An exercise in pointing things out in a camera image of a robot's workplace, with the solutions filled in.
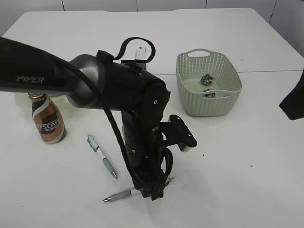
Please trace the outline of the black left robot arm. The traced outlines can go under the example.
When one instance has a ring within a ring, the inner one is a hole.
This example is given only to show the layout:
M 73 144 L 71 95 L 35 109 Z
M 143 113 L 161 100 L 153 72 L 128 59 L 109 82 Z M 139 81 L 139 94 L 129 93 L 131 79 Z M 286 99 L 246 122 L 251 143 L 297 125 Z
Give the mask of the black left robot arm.
M 11 39 L 0 40 L 0 89 L 38 95 L 65 95 L 75 107 L 104 110 L 135 188 L 143 197 L 163 197 L 173 156 L 158 132 L 170 92 L 166 84 L 138 67 L 118 64 L 99 50 L 65 61 Z

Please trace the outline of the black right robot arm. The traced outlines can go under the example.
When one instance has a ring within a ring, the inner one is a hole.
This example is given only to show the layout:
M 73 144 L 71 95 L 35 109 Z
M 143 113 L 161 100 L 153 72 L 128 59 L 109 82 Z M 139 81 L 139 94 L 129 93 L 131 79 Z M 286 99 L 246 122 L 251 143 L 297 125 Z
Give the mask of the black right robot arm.
M 304 73 L 294 89 L 282 100 L 279 107 L 290 120 L 304 117 Z

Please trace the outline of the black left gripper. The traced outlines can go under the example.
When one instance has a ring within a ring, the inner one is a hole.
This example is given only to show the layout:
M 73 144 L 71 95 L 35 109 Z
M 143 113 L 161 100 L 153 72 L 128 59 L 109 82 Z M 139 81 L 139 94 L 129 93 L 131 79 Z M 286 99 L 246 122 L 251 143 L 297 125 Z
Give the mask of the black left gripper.
M 169 98 L 170 92 L 159 78 L 137 79 L 120 94 L 123 159 L 135 188 L 151 200 L 163 198 L 173 165 L 172 153 L 157 132 Z

